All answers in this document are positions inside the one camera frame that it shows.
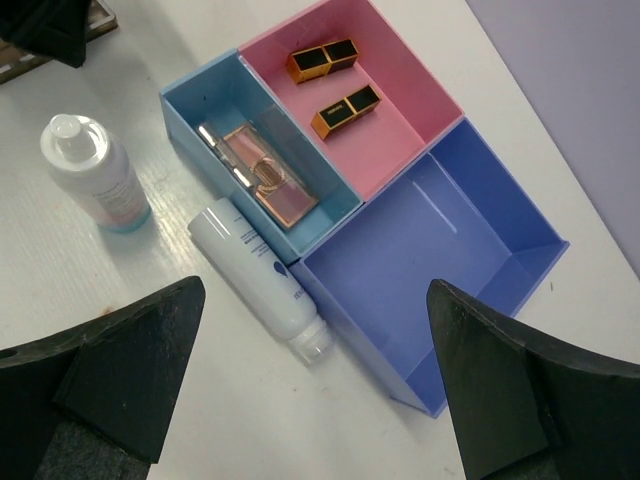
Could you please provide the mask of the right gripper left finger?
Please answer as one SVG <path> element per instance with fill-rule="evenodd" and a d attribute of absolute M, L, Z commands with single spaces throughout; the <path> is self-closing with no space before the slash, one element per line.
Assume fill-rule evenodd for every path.
<path fill-rule="evenodd" d="M 144 479 L 158 463 L 205 303 L 188 276 L 1 352 L 4 479 Z"/>

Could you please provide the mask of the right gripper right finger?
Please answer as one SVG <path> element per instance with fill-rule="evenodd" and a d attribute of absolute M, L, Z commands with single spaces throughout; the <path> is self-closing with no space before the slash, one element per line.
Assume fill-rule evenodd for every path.
<path fill-rule="evenodd" d="M 574 346 L 444 280 L 426 297 L 469 479 L 636 479 L 639 367 Z"/>

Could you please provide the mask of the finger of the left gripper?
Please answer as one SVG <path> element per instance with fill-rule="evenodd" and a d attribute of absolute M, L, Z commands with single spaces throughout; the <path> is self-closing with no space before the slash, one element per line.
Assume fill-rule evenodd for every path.
<path fill-rule="evenodd" d="M 91 0 L 1 0 L 1 39 L 73 68 L 86 60 Z"/>

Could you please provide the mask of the long brown eyeshadow palette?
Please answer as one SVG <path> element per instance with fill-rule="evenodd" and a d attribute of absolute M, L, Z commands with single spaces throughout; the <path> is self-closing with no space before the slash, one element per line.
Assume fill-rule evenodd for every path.
<path fill-rule="evenodd" d="M 103 1 L 3 1 L 1 82 L 51 60 L 79 68 L 87 44 L 117 27 L 115 13 Z"/>

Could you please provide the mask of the silver white pan palette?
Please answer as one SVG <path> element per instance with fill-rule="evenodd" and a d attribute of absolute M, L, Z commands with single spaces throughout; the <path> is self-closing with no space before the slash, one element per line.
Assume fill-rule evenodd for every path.
<path fill-rule="evenodd" d="M 208 123 L 202 123 L 197 127 L 197 133 L 239 183 L 245 189 L 251 189 L 253 183 L 240 168 L 236 154 L 217 135 L 211 126 Z"/>

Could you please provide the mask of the pink blush palette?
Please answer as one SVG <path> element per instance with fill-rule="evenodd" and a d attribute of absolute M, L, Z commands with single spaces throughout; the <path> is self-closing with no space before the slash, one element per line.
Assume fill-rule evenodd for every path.
<path fill-rule="evenodd" d="M 317 205 L 309 187 L 251 124 L 224 136 L 216 133 L 236 154 L 240 168 L 253 183 L 246 190 L 283 229 L 294 227 Z"/>

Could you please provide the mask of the black gold lipstick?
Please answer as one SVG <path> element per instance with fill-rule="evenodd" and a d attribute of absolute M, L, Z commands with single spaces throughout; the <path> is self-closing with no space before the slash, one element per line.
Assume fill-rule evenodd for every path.
<path fill-rule="evenodd" d="M 311 120 L 311 127 L 322 140 L 325 140 L 341 128 L 374 111 L 381 101 L 378 92 L 371 84 L 367 84 L 316 112 Z"/>
<path fill-rule="evenodd" d="M 289 55 L 286 70 L 295 84 L 354 66 L 359 51 L 351 38 L 299 50 Z"/>

